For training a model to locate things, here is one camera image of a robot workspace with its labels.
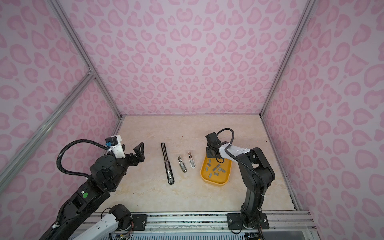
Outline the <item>stapler metal magazine part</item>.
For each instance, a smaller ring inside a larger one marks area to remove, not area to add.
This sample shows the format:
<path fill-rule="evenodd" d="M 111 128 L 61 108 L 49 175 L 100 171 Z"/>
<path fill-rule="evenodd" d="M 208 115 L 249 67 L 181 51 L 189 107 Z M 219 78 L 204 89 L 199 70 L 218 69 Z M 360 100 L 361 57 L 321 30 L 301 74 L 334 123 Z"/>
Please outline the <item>stapler metal magazine part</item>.
<path fill-rule="evenodd" d="M 182 160 L 181 156 L 178 156 L 178 162 L 179 162 L 179 166 L 180 166 L 182 172 L 186 173 L 187 168 L 186 168 L 186 165 L 184 164 L 184 161 Z"/>

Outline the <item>black stapler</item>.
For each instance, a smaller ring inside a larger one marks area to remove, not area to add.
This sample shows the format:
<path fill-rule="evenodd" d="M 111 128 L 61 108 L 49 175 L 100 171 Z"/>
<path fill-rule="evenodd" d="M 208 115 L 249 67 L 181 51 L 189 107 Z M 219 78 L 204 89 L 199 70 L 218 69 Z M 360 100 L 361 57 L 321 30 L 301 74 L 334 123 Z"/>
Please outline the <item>black stapler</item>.
<path fill-rule="evenodd" d="M 167 154 L 167 149 L 166 149 L 166 144 L 161 143 L 161 149 L 164 157 L 164 162 L 165 162 L 165 169 L 166 169 L 166 174 L 167 174 L 167 180 L 169 185 L 173 185 L 175 183 L 175 178 L 173 175 L 172 167 L 168 158 Z"/>

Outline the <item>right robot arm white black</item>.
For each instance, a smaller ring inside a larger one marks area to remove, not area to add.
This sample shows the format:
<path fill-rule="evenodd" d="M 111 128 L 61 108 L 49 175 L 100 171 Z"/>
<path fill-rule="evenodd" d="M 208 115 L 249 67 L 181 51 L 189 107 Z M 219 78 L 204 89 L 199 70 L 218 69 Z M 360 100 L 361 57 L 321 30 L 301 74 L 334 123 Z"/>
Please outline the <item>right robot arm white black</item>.
<path fill-rule="evenodd" d="M 218 134 L 206 135 L 206 152 L 215 160 L 230 160 L 239 165 L 242 180 L 247 188 L 245 201 L 237 217 L 228 217 L 230 230 L 270 228 L 267 215 L 262 212 L 266 192 L 275 180 L 275 172 L 260 148 L 244 149 L 233 142 L 222 142 Z"/>

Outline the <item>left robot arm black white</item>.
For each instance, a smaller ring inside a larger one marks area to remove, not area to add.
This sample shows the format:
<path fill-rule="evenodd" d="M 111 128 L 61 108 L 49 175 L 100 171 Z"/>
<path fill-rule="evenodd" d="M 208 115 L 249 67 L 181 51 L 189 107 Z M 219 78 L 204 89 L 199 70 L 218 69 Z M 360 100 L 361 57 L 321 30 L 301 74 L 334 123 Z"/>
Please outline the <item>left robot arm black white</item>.
<path fill-rule="evenodd" d="M 90 174 L 70 171 L 62 164 L 65 153 L 74 145 L 89 143 L 107 151 L 90 167 Z M 67 240 L 99 207 L 115 192 L 127 174 L 129 167 L 144 162 L 144 143 L 138 144 L 134 152 L 125 154 L 125 145 L 119 144 L 115 137 L 106 139 L 106 145 L 95 141 L 80 139 L 67 144 L 57 157 L 60 172 L 85 177 L 87 180 L 60 207 L 55 222 L 41 236 L 42 240 Z"/>

